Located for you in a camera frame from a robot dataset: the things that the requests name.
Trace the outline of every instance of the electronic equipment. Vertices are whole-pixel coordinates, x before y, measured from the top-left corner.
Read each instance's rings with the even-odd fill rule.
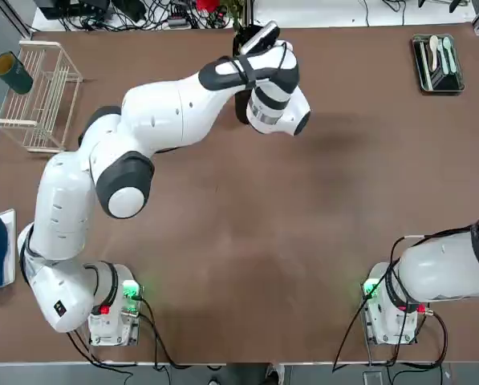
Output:
[[[47,20],[105,14],[110,0],[34,0]]]
[[[133,22],[145,20],[146,7],[141,0],[112,0],[112,4],[127,15]]]

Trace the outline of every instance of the red object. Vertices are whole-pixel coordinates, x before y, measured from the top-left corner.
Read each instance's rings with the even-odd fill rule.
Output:
[[[220,0],[197,0],[197,10],[214,12],[220,5]]]

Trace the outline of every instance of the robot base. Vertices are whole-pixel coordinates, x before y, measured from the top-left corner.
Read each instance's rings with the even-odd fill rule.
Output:
[[[372,287],[382,278],[389,264],[376,264],[363,284],[363,298],[371,292]],[[404,312],[394,306],[388,297],[385,281],[382,281],[371,298],[367,300],[363,312],[364,332],[367,342],[396,345],[400,340]],[[407,314],[401,344],[414,341],[417,325],[417,312]]]
[[[124,296],[124,281],[134,282],[131,271],[124,265],[114,264],[118,273],[118,292],[116,299],[109,306],[108,314],[93,315],[87,319],[91,334],[91,345],[94,347],[116,347],[137,345],[140,330],[140,302],[135,312],[127,311],[131,300]]]

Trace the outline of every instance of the metal tray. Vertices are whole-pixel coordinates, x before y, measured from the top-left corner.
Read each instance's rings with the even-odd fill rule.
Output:
[[[422,92],[427,94],[458,95],[465,89],[461,65],[458,60],[455,40],[450,34],[436,34],[437,38],[448,37],[452,42],[452,54],[457,66],[457,73],[445,75],[438,66],[434,72],[429,70],[429,49],[428,42],[431,34],[415,34],[412,37],[411,45],[414,59],[416,60],[417,77]]]

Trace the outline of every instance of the green indicator light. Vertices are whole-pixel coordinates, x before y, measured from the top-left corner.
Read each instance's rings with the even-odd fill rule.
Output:
[[[378,279],[374,278],[369,278],[367,281],[365,281],[363,287],[364,287],[364,294],[369,295],[371,293],[371,298],[375,298],[377,293],[376,290],[373,291],[373,288],[375,285],[378,283]]]
[[[139,297],[140,286],[136,281],[127,280],[124,281],[124,296],[125,297]]]

